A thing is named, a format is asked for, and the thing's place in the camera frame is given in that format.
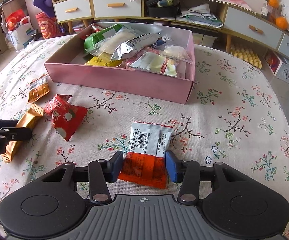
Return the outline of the orange white snack packet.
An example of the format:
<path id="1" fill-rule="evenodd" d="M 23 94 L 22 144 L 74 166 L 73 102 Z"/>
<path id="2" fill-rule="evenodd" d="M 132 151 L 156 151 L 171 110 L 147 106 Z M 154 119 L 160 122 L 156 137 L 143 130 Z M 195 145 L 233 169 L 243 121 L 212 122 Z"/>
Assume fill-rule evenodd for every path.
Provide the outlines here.
<path id="1" fill-rule="evenodd" d="M 133 122 L 128 153 L 118 176 L 120 180 L 165 189 L 165 152 L 173 128 L 167 125 Z"/>

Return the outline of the gold snack bar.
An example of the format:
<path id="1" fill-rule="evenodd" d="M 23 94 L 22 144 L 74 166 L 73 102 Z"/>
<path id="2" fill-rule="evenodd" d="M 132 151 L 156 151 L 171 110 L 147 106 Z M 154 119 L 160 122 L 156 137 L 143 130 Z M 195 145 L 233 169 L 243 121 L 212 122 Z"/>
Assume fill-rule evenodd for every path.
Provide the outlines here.
<path id="1" fill-rule="evenodd" d="M 32 138 L 33 129 L 43 115 L 43 108 L 33 103 L 17 122 L 16 126 L 10 130 L 12 132 L 11 139 L 6 146 L 5 153 L 2 155 L 5 163 L 11 163 L 22 142 Z"/>

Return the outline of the lotus root chip packet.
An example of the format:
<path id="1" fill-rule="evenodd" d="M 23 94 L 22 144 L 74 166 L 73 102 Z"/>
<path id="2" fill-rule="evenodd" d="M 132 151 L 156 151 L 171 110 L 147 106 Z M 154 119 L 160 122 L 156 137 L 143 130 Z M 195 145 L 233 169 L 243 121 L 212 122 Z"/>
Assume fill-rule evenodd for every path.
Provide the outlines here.
<path id="1" fill-rule="evenodd" d="M 34 103 L 50 92 L 47 77 L 45 74 L 30 83 L 27 103 Z"/>

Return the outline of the red candy bag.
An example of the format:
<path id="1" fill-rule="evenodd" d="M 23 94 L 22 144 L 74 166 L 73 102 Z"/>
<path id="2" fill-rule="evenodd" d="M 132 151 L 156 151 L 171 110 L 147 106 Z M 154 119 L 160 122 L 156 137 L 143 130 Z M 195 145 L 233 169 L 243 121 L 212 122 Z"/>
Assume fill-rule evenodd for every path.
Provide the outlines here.
<path id="1" fill-rule="evenodd" d="M 101 26 L 99 26 L 96 23 L 92 23 L 90 26 L 91 26 L 91 29 L 94 33 L 98 33 L 100 31 L 104 30 Z"/>
<path id="2" fill-rule="evenodd" d="M 68 100 L 72 95 L 56 94 L 44 107 L 44 112 L 51 117 L 53 128 L 66 141 L 69 141 L 87 115 L 87 108 L 72 105 Z"/>

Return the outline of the pale green biscuit packet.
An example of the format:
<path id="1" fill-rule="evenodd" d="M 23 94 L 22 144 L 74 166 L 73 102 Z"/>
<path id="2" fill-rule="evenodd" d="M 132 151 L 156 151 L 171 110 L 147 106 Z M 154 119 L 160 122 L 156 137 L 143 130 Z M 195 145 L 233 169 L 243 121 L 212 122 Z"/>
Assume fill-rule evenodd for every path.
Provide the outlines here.
<path id="1" fill-rule="evenodd" d="M 158 55 L 156 53 L 146 52 L 137 60 L 129 64 L 130 68 L 164 74 L 177 77 L 178 61 Z"/>

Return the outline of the yellow snack packet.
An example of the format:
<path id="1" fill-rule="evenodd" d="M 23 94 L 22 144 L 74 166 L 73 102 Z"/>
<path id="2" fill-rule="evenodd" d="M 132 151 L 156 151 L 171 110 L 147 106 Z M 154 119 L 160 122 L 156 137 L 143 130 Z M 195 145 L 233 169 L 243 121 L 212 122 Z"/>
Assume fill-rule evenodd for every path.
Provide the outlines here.
<path id="1" fill-rule="evenodd" d="M 111 60 L 107 57 L 93 56 L 89 61 L 85 63 L 86 66 L 101 66 L 101 67 L 118 67 L 121 65 L 122 60 Z"/>

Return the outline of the clear white cake packet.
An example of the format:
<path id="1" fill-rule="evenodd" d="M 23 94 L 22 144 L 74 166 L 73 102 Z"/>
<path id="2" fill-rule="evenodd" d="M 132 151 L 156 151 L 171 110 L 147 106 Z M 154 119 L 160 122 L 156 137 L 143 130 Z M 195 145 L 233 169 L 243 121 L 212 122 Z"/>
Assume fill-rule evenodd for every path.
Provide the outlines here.
<path id="1" fill-rule="evenodd" d="M 182 46 L 166 45 L 160 55 L 173 60 L 192 63 L 192 59 L 187 53 L 187 50 Z"/>

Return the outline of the clear rice cracker pack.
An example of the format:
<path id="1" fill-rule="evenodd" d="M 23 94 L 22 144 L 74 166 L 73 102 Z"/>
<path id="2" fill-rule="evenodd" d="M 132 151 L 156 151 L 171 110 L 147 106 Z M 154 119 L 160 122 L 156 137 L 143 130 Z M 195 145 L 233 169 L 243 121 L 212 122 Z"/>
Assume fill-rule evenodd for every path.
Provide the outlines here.
<path id="1" fill-rule="evenodd" d="M 144 33 L 132 28 L 122 27 L 114 36 L 106 38 L 95 45 L 91 52 L 87 52 L 97 57 L 111 58 L 115 49 L 123 42 L 137 38 Z"/>

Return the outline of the green snack pack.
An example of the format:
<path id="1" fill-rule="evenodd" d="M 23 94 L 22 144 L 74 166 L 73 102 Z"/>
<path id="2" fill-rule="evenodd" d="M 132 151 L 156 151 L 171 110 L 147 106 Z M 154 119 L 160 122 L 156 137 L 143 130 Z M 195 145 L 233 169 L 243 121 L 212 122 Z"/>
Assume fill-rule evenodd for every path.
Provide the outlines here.
<path id="1" fill-rule="evenodd" d="M 86 52 L 91 52 L 96 44 L 98 44 L 102 40 L 105 40 L 106 38 L 114 36 L 118 31 L 122 29 L 122 27 L 123 25 L 121 24 L 114 24 L 110 27 L 107 27 L 98 32 L 90 34 L 84 40 L 84 50 Z"/>

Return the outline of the pink nougat pack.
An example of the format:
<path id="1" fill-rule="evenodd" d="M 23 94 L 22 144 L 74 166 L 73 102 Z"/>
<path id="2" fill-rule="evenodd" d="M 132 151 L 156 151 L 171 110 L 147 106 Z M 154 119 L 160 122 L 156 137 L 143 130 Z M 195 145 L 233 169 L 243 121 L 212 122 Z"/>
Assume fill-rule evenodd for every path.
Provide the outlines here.
<path id="1" fill-rule="evenodd" d="M 144 47 L 142 50 L 140 50 L 136 55 L 128 58 L 128 59 L 125 59 L 120 65 L 119 65 L 119 68 L 124 68 L 124 69 L 127 69 L 127 68 L 130 68 L 130 65 L 132 63 L 134 63 L 135 61 L 137 61 L 143 54 L 145 53 L 154 53 L 154 54 L 158 54 L 160 55 L 161 54 L 161 50 L 159 49 L 155 49 L 155 48 L 151 48 L 151 47 Z"/>

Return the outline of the clear wafer pack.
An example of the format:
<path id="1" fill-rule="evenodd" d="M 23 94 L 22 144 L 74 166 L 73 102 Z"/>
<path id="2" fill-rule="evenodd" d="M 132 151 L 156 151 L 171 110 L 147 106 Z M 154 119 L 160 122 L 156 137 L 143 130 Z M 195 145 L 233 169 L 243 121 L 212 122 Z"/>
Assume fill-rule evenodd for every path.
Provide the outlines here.
<path id="1" fill-rule="evenodd" d="M 152 44 L 153 48 L 161 48 L 165 46 L 168 42 L 171 42 L 172 39 L 168 36 L 162 36 L 157 39 L 155 43 Z"/>

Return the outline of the floral tablecloth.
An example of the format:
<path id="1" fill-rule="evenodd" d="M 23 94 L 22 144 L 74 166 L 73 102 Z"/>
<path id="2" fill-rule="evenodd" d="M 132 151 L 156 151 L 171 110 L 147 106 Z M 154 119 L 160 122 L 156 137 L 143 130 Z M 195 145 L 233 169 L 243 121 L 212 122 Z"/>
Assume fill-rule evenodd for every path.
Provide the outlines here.
<path id="1" fill-rule="evenodd" d="M 134 121 L 171 126 L 178 158 L 211 166 L 222 161 L 289 202 L 289 124 L 263 73 L 222 51 L 195 47 L 196 76 L 182 105 L 150 97 L 49 81 L 38 105 L 57 94 L 87 114 L 70 140 L 44 116 L 10 163 L 0 156 L 0 204 L 8 195 L 64 163 L 86 166 L 127 153 Z M 289 222 L 284 231 L 289 239 Z"/>

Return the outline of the pink cardboard box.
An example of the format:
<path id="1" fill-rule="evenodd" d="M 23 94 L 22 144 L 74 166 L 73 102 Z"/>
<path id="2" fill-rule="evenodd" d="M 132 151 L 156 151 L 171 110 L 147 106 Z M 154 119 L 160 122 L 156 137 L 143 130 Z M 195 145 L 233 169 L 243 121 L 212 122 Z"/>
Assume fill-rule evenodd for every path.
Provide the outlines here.
<path id="1" fill-rule="evenodd" d="M 176 77 L 134 69 L 125 63 L 117 67 L 89 66 L 83 57 L 84 41 L 92 33 L 91 27 L 85 28 L 45 62 L 52 81 L 187 103 L 195 81 L 194 63 L 180 62 Z"/>

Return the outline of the white shopping bag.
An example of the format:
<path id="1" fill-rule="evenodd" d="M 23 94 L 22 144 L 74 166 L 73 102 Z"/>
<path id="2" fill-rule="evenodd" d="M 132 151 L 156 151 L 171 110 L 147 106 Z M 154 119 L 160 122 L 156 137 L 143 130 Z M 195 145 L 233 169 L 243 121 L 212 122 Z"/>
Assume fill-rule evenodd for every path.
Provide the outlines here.
<path id="1" fill-rule="evenodd" d="M 31 25 L 30 16 L 22 9 L 12 12 L 7 18 L 2 18 L 1 25 L 17 52 L 26 48 L 36 33 Z"/>

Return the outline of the red lantern bag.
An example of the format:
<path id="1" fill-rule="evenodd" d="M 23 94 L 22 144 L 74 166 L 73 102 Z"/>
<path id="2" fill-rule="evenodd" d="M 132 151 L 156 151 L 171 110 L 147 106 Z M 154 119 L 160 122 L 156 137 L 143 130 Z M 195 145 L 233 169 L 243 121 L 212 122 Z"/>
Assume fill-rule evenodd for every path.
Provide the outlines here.
<path id="1" fill-rule="evenodd" d="M 45 12 L 36 14 L 36 20 L 44 39 L 54 38 L 61 35 L 59 25 L 55 17 L 49 17 Z"/>

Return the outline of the yellow egg tray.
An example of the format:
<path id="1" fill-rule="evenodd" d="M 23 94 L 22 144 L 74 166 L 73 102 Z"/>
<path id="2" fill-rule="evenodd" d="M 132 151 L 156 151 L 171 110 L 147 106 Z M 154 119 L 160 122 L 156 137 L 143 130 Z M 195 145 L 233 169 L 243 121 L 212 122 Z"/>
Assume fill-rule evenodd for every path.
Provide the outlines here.
<path id="1" fill-rule="evenodd" d="M 251 48 L 243 46 L 241 44 L 232 44 L 230 46 L 230 54 L 237 57 L 252 66 L 262 69 L 262 62 L 257 53 L 255 53 Z"/>

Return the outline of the white decorative box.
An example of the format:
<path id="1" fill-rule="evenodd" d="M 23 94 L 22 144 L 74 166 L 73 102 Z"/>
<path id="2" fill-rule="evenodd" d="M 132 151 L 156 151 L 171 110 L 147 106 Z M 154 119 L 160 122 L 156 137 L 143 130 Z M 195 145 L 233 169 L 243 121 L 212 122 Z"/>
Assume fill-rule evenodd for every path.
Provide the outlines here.
<path id="1" fill-rule="evenodd" d="M 273 75 L 289 84 L 289 60 L 279 56 L 276 52 L 268 50 L 264 56 Z"/>

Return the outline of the wooden tv cabinet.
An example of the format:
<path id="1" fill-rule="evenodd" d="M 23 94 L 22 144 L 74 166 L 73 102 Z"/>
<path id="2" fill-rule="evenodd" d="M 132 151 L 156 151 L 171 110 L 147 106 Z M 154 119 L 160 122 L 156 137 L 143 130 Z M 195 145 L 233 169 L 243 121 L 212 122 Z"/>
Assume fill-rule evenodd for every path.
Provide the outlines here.
<path id="1" fill-rule="evenodd" d="M 51 0 L 59 23 L 149 19 L 211 29 L 256 42 L 289 59 L 289 22 L 279 8 L 261 15 L 244 0 Z"/>

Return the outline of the black storage tray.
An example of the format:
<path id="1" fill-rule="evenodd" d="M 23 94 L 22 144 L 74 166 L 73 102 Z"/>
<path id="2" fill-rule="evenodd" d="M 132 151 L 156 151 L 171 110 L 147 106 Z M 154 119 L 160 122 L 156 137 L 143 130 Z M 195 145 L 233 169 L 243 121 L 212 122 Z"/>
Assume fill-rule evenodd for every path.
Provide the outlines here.
<path id="1" fill-rule="evenodd" d="M 170 18 L 181 15 L 178 0 L 148 0 L 146 7 L 149 17 Z"/>

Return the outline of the orange fruits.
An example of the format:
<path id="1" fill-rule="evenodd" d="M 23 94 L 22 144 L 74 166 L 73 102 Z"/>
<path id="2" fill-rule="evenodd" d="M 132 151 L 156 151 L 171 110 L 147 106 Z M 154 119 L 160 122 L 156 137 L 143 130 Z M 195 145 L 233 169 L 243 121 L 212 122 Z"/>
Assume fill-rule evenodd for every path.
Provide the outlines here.
<path id="1" fill-rule="evenodd" d="M 281 30 L 287 30 L 289 23 L 286 18 L 282 16 L 282 6 L 279 0 L 266 0 L 267 20 L 274 23 Z"/>

